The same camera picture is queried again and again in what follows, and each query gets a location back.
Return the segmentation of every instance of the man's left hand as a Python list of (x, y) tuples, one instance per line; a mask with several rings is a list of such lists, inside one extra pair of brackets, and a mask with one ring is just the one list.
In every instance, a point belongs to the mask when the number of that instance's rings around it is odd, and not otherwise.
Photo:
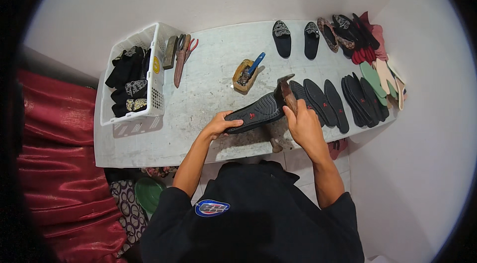
[(243, 124), (243, 120), (237, 119), (228, 121), (225, 117), (233, 111), (218, 112), (217, 115), (206, 125), (206, 127), (200, 132), (206, 138), (216, 140), (225, 129), (239, 127)]

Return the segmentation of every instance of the white table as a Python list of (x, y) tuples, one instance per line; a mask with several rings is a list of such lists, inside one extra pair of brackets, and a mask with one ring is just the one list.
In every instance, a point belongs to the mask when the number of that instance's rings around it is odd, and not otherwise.
[[(243, 23), (192, 33), (199, 45), (184, 67), (179, 89), (173, 82), (174, 69), (165, 71), (165, 114), (162, 128), (125, 138), (113, 138), (113, 126), (101, 127), (99, 107), (104, 73), (100, 78), (94, 117), (94, 153), (98, 167), (163, 167), (177, 166), (185, 158), (192, 142), (201, 129), (219, 111), (237, 110), (256, 101), (277, 86), (279, 77), (294, 73), (302, 83), (309, 78), (323, 89), (329, 79), (340, 93), (350, 130), (341, 134), (337, 127), (323, 127), (327, 142), (366, 131), (353, 121), (351, 108), (341, 91), (341, 78), (355, 72), (361, 77), (359, 66), (343, 56), (333, 53), (320, 38), (317, 57), (308, 60), (304, 54), (303, 30), (307, 21), (285, 21), (291, 32), (291, 55), (283, 59), (277, 53), (272, 37), (274, 21)], [(261, 53), (266, 56), (251, 90), (242, 95), (231, 88), (231, 78), (243, 59), (252, 61)], [(385, 122), (393, 121), (397, 111), (390, 110)], [(286, 119), (271, 124), (273, 136), (285, 150), (300, 148), (289, 133)], [(212, 142), (206, 162), (222, 161), (271, 153), (270, 142), (260, 128), (242, 134), (230, 135)]]

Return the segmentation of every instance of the hammer head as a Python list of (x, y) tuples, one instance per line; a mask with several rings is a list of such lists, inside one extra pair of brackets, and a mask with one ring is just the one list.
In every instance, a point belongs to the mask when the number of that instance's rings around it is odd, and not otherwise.
[(277, 79), (277, 88), (275, 88), (275, 91), (274, 91), (274, 98), (279, 101), (279, 100), (283, 100), (283, 98), (285, 97), (285, 95), (288, 94), (288, 92), (291, 92), (291, 90), (289, 89), (289, 85), (287, 83), (288, 80), (290, 80), (291, 78), (293, 78), (295, 76), (295, 74), (289, 74), (289, 75), (286, 75), (286, 76), (283, 76), (281, 78), (278, 78)]
[(286, 81), (290, 80), (294, 76), (295, 76), (295, 74), (289, 74), (289, 75), (283, 76), (281, 78), (278, 78), (277, 79), (277, 85), (280, 84), (280, 82), (286, 82)]

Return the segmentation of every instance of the circle-patterned fabric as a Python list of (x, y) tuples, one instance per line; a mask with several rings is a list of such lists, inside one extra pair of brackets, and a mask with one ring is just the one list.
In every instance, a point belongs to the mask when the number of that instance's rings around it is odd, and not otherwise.
[(127, 235), (126, 242), (118, 251), (117, 257), (119, 258), (134, 243), (139, 241), (146, 229), (147, 221), (141, 206), (136, 200), (132, 180), (111, 183), (109, 188), (111, 195), (116, 200), (116, 206), (122, 212), (122, 217), (118, 221)]

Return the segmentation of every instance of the person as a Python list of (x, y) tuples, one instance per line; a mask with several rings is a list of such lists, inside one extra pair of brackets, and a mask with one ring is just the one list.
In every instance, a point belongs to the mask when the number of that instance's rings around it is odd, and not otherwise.
[(232, 111), (200, 132), (165, 189), (140, 240), (143, 262), (364, 262), (355, 204), (331, 160), (317, 115), (298, 100), (283, 111), (291, 136), (313, 162), (319, 208), (279, 163), (226, 163), (191, 206), (210, 143)]

